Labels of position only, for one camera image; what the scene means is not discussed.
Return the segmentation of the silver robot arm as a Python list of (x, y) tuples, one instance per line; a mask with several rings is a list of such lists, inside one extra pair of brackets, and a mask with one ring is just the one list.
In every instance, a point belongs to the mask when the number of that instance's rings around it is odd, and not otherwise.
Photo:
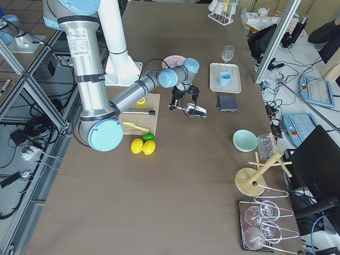
[(128, 55), (117, 1), (44, 1), (45, 25), (66, 34), (83, 110), (79, 134), (98, 151), (110, 151), (123, 139), (121, 112), (157, 86), (187, 90), (199, 62), (147, 71), (140, 76)]

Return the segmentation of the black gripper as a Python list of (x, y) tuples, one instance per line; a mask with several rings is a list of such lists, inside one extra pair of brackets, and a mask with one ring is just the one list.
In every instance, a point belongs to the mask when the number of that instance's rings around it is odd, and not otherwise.
[(195, 85), (191, 84), (185, 86), (183, 84), (179, 84), (179, 88), (175, 86), (172, 91), (172, 101), (168, 105), (169, 110), (173, 111), (174, 109), (178, 109), (179, 99), (185, 97), (186, 94), (192, 95), (192, 100), (197, 101), (199, 97), (199, 88)]

